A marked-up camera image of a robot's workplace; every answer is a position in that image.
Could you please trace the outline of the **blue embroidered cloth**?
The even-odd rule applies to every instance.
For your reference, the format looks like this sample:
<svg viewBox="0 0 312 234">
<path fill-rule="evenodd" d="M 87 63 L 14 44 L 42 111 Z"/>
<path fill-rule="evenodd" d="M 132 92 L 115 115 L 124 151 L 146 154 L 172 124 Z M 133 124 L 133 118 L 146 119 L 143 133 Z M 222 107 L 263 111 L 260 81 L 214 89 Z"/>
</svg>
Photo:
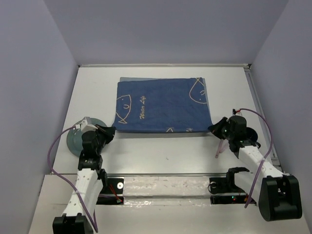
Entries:
<svg viewBox="0 0 312 234">
<path fill-rule="evenodd" d="M 207 132 L 212 118 L 205 79 L 121 77 L 113 126 L 125 133 Z"/>
</svg>

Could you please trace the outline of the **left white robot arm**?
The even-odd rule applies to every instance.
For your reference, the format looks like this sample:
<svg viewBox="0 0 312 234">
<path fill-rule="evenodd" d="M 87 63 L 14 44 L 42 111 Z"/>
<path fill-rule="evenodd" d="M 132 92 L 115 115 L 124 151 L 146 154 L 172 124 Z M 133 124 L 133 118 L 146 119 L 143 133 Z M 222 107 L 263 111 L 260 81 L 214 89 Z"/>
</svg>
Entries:
<svg viewBox="0 0 312 234">
<path fill-rule="evenodd" d="M 63 130 L 57 139 L 67 131 L 75 129 L 81 129 L 83 132 L 82 151 L 78 159 L 75 183 L 55 171 L 51 165 L 50 153 L 56 140 L 53 141 L 47 154 L 47 162 L 51 171 L 73 189 L 62 215 L 54 218 L 52 228 L 55 234 L 98 233 L 95 208 L 100 193 L 108 187 L 107 173 L 102 168 L 101 152 L 104 146 L 114 139 L 116 128 L 98 124 L 75 125 Z"/>
</svg>

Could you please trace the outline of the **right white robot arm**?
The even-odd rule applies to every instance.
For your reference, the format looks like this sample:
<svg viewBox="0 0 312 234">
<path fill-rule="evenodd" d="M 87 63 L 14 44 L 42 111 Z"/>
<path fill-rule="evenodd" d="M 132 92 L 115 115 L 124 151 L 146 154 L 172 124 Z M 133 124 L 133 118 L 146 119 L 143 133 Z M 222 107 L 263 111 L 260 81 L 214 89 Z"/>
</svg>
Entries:
<svg viewBox="0 0 312 234">
<path fill-rule="evenodd" d="M 265 221 L 300 219 L 302 204 L 299 181 L 273 166 L 259 151 L 257 132 L 247 126 L 242 116 L 222 118 L 209 131 L 220 140 L 227 140 L 234 155 L 244 163 L 229 168 L 225 177 L 212 177 L 208 186 L 213 195 L 247 194 L 254 201 Z"/>
</svg>

